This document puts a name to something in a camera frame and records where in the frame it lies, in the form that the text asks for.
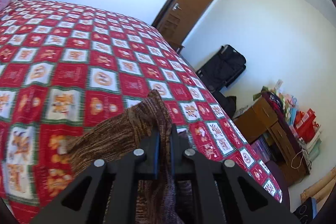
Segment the black suitcase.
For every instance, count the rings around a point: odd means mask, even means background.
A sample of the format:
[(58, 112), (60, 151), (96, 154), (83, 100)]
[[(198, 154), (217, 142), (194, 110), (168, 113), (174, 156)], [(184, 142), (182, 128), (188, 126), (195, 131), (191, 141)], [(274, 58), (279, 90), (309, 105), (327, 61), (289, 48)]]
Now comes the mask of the black suitcase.
[(221, 46), (200, 69), (197, 76), (211, 92), (229, 87), (246, 69), (245, 57), (231, 45)]

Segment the brown wooden door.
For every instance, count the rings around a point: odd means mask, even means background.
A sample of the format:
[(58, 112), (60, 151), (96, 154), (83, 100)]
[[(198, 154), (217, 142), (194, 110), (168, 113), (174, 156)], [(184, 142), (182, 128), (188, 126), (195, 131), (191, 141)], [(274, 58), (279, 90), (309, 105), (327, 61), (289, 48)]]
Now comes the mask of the brown wooden door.
[[(213, 0), (167, 0), (152, 23), (177, 53), (183, 41)], [(181, 10), (173, 11), (175, 3)]]

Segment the brown wooden cabinet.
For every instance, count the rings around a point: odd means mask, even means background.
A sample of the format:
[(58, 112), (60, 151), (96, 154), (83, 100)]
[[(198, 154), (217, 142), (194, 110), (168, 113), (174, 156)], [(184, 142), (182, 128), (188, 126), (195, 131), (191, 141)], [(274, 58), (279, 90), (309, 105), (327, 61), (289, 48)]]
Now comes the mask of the brown wooden cabinet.
[(268, 98), (260, 97), (243, 114), (234, 118), (234, 124), (249, 144), (261, 137), (265, 139), (273, 161), (289, 186), (309, 175), (301, 147), (280, 110)]

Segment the red patchwork bedspread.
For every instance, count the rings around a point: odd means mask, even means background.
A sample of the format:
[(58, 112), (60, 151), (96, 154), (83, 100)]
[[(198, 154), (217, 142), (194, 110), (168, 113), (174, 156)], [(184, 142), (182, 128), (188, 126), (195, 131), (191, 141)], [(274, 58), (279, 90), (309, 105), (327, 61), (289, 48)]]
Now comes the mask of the red patchwork bedspread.
[(29, 223), (72, 180), (66, 137), (156, 89), (178, 132), (208, 159), (231, 159), (276, 200), (266, 164), (198, 79), (145, 22), (65, 2), (1, 11), (1, 197)]

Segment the red gift bag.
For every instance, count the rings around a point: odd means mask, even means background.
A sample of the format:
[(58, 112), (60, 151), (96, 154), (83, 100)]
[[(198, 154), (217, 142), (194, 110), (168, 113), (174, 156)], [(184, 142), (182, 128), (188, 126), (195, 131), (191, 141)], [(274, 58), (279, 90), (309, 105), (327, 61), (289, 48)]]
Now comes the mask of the red gift bag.
[(315, 136), (319, 124), (315, 121), (316, 115), (312, 109), (307, 112), (297, 111), (294, 120), (294, 129), (297, 135), (303, 139), (305, 143), (309, 143)]

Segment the pile of coloured clothes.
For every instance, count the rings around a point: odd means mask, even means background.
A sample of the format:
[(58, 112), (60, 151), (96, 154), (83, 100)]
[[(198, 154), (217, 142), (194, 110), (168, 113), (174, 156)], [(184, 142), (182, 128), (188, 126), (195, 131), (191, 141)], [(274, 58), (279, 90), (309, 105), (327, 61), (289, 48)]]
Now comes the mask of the pile of coloured clothes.
[(290, 94), (282, 94), (278, 89), (270, 89), (263, 86), (259, 93), (252, 96), (253, 100), (259, 99), (262, 95), (268, 95), (270, 100), (276, 104), (277, 108), (282, 112), (288, 125), (294, 125), (295, 117), (298, 111), (297, 98)]

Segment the brown knitted sweater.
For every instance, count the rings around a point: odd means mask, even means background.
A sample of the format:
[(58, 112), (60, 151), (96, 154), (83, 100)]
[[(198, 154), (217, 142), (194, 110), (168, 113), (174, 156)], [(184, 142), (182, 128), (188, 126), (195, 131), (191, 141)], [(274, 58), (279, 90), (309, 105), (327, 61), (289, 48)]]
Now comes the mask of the brown knitted sweater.
[(140, 181), (136, 223), (185, 223), (192, 206), (189, 181), (174, 182), (171, 174), (170, 133), (173, 122), (159, 92), (151, 90), (140, 103), (109, 118), (83, 136), (68, 137), (67, 152), (74, 177), (94, 160), (113, 161), (133, 151), (154, 128), (160, 137), (158, 180)]

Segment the black bag on floor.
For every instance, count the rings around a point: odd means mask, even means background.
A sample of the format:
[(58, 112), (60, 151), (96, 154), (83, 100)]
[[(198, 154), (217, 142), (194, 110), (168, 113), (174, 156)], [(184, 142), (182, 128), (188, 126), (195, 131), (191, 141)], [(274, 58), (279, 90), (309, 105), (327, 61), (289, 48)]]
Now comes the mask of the black bag on floor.
[(232, 118), (236, 113), (236, 96), (224, 96), (221, 92), (213, 92), (213, 97), (216, 99), (221, 108), (226, 114)]

